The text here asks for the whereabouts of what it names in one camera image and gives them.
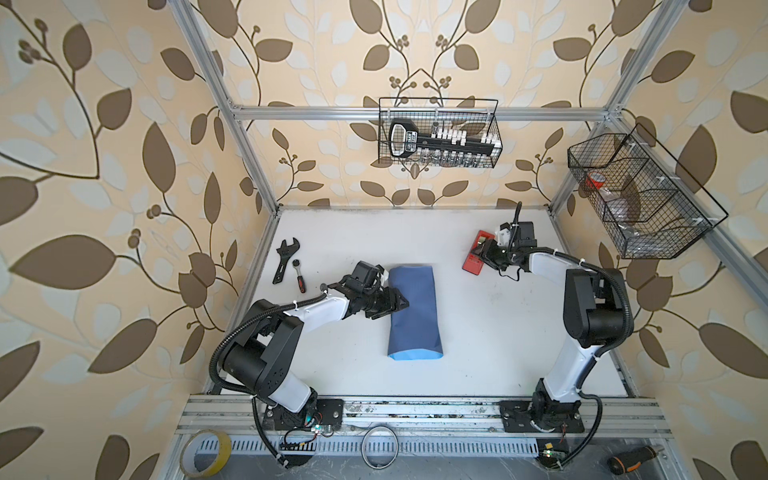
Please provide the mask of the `light blue wrapping paper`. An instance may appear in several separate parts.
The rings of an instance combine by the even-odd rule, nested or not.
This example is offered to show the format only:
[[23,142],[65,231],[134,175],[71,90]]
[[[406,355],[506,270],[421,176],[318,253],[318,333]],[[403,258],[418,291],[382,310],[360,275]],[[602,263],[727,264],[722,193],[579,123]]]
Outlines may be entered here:
[[441,359],[433,268],[396,267],[390,271],[389,285],[400,291],[409,306],[391,314],[388,356],[396,361]]

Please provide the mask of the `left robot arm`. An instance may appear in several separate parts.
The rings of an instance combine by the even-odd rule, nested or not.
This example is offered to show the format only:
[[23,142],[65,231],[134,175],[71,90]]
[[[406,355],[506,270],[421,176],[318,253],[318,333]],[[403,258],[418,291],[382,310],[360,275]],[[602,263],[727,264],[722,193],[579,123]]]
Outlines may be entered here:
[[258,300],[244,320],[215,348],[208,374],[215,386],[247,394],[287,418],[288,428],[312,428],[321,421],[317,392],[291,372],[301,335],[358,313],[377,320],[409,307],[388,284],[381,265],[357,263],[320,294],[288,304]]

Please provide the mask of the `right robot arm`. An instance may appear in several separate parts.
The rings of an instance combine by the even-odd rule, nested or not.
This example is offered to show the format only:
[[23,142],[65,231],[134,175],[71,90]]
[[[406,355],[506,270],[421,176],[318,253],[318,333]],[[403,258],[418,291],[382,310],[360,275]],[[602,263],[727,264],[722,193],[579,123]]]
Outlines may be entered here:
[[563,325],[567,338],[554,366],[527,401],[499,403],[508,433],[581,433],[583,391],[599,359],[620,346],[634,328],[622,273],[537,244],[533,224],[504,223],[470,250],[502,274],[510,267],[547,278],[564,288]]

